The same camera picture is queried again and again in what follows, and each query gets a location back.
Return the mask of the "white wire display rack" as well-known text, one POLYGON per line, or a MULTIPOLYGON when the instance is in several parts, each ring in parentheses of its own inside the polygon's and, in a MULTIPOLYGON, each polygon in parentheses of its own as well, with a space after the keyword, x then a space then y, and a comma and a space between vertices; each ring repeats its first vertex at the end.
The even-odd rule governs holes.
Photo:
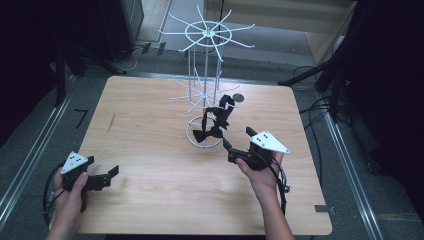
MULTIPOLYGON (((187 22, 181 18, 169 13, 168 16, 184 25, 180 31, 159 30, 162 35, 183 36, 187 39, 187 45, 180 49, 180 52, 187 54, 188 76, 183 78, 173 78, 173 82, 185 88, 185 94, 179 97, 170 97, 170 100, 184 99, 190 104, 186 114, 199 110, 200 115, 193 117, 188 121, 185 128, 187 140, 199 148, 212 148, 222 142, 224 133, 227 129, 222 129, 223 137, 207 137, 203 142, 198 143, 193 135, 194 130, 201 129, 201 123, 204 111, 207 107, 218 107, 220 99, 224 94, 233 88, 222 88, 220 85, 222 75, 223 50, 228 43, 233 43, 245 48, 253 48, 253 45, 246 45, 233 38, 235 32, 249 30, 254 27, 250 25, 241 28, 229 28, 225 25, 225 20, 231 15, 229 11, 218 21, 206 20, 197 7, 199 20, 187 22)), ((207 127, 210 130, 213 126, 215 116, 212 113, 207 114, 207 127)))

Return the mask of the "black bow tie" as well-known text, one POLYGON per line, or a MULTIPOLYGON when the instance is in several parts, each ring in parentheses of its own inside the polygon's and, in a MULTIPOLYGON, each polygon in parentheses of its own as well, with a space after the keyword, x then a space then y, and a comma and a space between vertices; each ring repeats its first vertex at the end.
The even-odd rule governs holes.
POLYGON ((207 107, 203 114, 201 129, 193 131, 193 135, 196 141, 201 143, 209 136, 214 138, 222 138, 222 129, 227 129, 229 126, 227 119, 232 113, 234 107, 235 101, 226 94, 224 94, 220 99, 218 107, 207 107), (210 130, 206 130, 208 113, 212 113, 215 116, 213 126, 210 130))

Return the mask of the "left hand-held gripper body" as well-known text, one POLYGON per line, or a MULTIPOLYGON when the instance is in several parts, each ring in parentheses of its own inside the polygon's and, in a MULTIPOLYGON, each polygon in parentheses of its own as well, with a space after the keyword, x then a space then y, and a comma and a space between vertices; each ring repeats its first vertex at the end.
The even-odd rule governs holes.
MULTIPOLYGON (((61 174, 62 174, 62 186, 63 188, 70 192, 72 187, 82 172, 86 172, 88 169, 87 158, 75 152, 71 152, 65 161, 61 174)), ((111 185, 111 177, 108 173, 88 176, 88 181, 83 188, 81 193, 82 198, 82 207, 81 212, 84 212, 87 208, 87 191, 101 191, 105 187, 111 185)))

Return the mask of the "black upright stand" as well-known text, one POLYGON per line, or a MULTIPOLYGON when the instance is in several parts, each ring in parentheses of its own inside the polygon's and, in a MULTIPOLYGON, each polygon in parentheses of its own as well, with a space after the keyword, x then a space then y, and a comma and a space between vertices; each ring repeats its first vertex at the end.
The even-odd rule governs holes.
POLYGON ((58 49, 56 51, 56 107, 61 104, 66 94, 64 64, 65 61, 63 57, 62 45, 59 44, 58 49))

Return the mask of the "dark cabinet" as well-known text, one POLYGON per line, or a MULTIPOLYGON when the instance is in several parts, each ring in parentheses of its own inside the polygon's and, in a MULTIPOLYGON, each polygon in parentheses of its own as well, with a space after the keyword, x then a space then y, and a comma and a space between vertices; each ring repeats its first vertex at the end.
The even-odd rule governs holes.
POLYGON ((106 59, 118 61, 134 48, 144 11, 141 0, 99 0, 105 27, 106 59))

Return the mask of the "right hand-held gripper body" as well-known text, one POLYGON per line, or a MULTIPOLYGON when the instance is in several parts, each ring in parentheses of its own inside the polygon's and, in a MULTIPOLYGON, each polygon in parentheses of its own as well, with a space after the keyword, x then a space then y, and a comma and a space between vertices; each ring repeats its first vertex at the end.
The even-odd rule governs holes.
POLYGON ((234 163, 237 158, 244 160, 254 171, 261 171, 273 162, 273 153, 290 154, 291 151, 272 133, 264 130, 253 137, 249 137, 250 145, 247 151, 233 148, 228 152, 228 161, 234 163))

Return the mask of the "person's left hand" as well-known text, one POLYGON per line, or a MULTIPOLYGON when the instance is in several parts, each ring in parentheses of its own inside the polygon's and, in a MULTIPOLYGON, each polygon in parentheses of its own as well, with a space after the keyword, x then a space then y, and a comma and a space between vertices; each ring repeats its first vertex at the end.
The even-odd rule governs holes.
POLYGON ((70 192, 63 189, 62 179, 61 171, 58 170, 54 177, 56 218, 57 220, 67 219, 69 221, 78 219, 82 216, 81 193, 88 181, 88 173, 82 172, 78 176, 70 192))

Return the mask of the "aluminium floor rail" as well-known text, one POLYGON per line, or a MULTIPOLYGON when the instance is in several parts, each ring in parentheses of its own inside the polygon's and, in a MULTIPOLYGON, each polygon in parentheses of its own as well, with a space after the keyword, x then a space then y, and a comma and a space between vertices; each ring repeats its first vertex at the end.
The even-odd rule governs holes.
POLYGON ((56 91, 53 91, 0 147, 0 233, 61 121, 79 80, 71 75, 65 83, 65 97, 57 106, 54 105, 56 91))
POLYGON ((370 240, 384 240, 376 215, 365 193, 338 124, 333 121, 329 114, 325 115, 325 120, 368 237, 370 240))

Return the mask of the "person's right hand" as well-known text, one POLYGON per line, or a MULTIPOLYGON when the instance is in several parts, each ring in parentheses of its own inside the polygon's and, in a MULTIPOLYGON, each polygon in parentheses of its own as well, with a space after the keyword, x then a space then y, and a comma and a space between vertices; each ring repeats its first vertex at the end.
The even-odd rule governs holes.
POLYGON ((236 164, 241 172, 249 179, 253 191, 258 199, 265 197, 277 197, 277 180, 275 173, 279 172, 279 166, 282 163, 283 156, 284 154, 281 152, 274 152, 273 157, 276 162, 271 165, 272 170, 263 169, 261 171, 254 171, 244 160, 240 158, 236 159, 236 164))

